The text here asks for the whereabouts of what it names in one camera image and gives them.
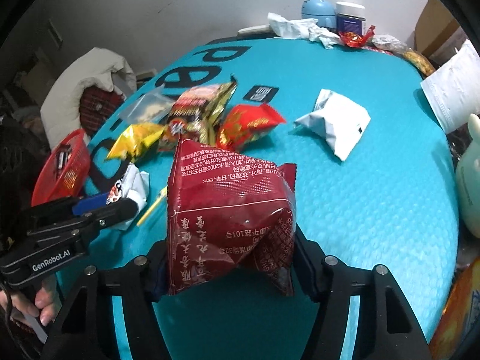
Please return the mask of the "person's left hand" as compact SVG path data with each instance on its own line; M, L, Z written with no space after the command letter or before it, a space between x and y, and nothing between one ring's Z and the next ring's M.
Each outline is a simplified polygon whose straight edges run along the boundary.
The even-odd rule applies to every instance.
M14 292L10 289L5 292L4 286L1 284L1 308L3 315L9 316L11 320L17 320L30 326L25 319L26 315L30 315L32 318L39 319L41 324L46 327L56 319L61 307L62 302L57 289L56 275L44 278L41 288L32 301L21 292Z

